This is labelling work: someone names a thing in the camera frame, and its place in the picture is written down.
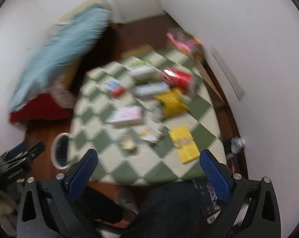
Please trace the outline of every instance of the red cloth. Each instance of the red cloth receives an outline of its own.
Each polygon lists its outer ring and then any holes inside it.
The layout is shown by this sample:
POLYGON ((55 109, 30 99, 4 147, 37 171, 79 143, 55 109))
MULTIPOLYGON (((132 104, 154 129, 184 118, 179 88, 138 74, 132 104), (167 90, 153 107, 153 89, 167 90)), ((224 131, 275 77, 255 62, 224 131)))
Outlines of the red cloth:
POLYGON ((69 109, 60 108, 49 93, 39 94, 30 100, 21 110, 10 114, 10 122, 29 120, 58 120, 68 118, 69 109))

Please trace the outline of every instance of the blue cloth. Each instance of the blue cloth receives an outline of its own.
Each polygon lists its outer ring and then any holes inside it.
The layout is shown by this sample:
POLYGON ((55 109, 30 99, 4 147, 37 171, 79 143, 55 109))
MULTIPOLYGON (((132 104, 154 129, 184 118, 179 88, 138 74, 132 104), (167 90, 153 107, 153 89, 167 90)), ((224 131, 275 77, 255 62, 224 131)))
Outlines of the blue cloth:
POLYGON ((87 53, 109 25, 110 11, 99 5, 73 17, 28 62, 8 102, 9 113, 21 109, 28 100, 46 91, 46 87, 74 60, 87 53))

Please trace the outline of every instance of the red can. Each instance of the red can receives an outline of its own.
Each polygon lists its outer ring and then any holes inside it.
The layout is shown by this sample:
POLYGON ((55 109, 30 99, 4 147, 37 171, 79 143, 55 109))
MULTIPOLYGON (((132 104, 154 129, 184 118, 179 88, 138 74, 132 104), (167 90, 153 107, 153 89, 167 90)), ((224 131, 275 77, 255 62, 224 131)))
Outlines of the red can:
POLYGON ((186 93, 195 91, 196 80, 194 76, 173 67, 166 67, 162 72, 163 80, 171 87, 177 87, 186 93))

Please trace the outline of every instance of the green and white checkered surface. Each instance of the green and white checkered surface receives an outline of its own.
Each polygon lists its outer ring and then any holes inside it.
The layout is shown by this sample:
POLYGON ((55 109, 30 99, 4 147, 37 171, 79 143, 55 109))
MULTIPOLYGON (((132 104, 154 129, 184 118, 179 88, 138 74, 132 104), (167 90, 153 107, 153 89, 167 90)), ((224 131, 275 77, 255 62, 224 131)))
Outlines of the green and white checkered surface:
POLYGON ((226 164, 217 117, 204 81, 191 58, 177 50, 166 50, 151 52, 139 58, 132 56, 121 63, 112 62, 104 68, 96 68, 87 73, 71 123, 73 139, 68 148, 68 161, 74 163, 82 158, 88 149, 95 149, 99 163, 90 181, 103 183, 149 185, 202 178, 205 175, 199 159, 182 164, 169 137, 168 130, 180 125, 188 126, 200 151, 209 149, 219 162, 226 164), (190 108, 188 113, 164 120, 160 124, 151 120, 151 110, 159 105, 159 102, 141 101, 130 92, 134 81, 128 75, 128 68, 140 59, 150 62, 158 69, 174 66, 197 76, 199 88, 195 96, 186 100, 190 108), (127 90, 118 99, 108 95, 105 89, 106 81, 112 77, 119 80, 127 90), (146 109, 144 125, 115 129, 111 124, 105 123, 113 110, 129 105, 139 105, 146 109), (137 136, 137 133, 149 124, 153 124, 164 134, 164 138, 152 147, 137 136), (120 148, 119 142, 123 133, 136 138, 138 148, 135 154, 120 148))

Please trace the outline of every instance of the brown floor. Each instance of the brown floor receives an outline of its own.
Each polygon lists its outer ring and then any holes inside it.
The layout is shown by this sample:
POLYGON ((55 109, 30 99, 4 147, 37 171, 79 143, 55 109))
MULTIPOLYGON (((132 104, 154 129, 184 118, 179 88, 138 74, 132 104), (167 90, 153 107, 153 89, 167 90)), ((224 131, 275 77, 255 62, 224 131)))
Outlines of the brown floor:
MULTIPOLYGON (((109 50, 102 55, 107 53, 107 58, 100 59, 96 54, 100 54, 100 46, 96 46, 95 49, 83 59, 83 63, 80 66, 79 72, 77 73, 76 79, 72 85, 72 91, 76 94, 80 87, 82 78, 85 71, 100 66, 100 64, 105 64, 113 60, 121 59, 121 54, 137 48, 143 44, 151 45, 155 50, 160 50, 166 47, 166 31, 167 28, 177 27, 177 23, 168 15, 153 17, 146 20, 140 20, 137 22, 129 23, 123 25, 122 27, 116 30, 107 31, 106 35, 109 35, 110 38, 106 39, 107 46, 102 47, 111 47, 109 50)), ((213 75, 211 69, 207 66, 207 71, 215 83, 217 89, 219 90, 224 101, 228 105, 227 100, 225 99, 224 93, 218 84, 215 76, 213 75)), ((239 132, 233 118, 232 112, 229 106, 225 106, 216 112, 221 135, 223 138, 230 138, 233 136, 239 136, 239 132)), ((37 180, 50 179, 55 177, 60 170, 54 168, 50 160, 50 148, 52 141, 55 136, 61 132, 69 132, 70 130, 71 119, 57 120, 57 121, 32 121, 26 132, 25 140, 27 142, 34 141, 43 141, 46 150, 43 152, 33 163, 33 170, 29 176, 34 176, 37 180)), ((247 168, 244 153, 241 152, 238 156, 238 164, 241 170, 241 173, 244 177, 247 177, 247 168)), ((109 198, 113 198, 116 186, 106 185, 100 183, 90 184, 96 190, 101 191, 103 194, 107 195, 109 198)), ((144 201, 148 193, 148 189, 145 188, 142 191, 139 191, 138 197, 136 198, 138 202, 144 201)))

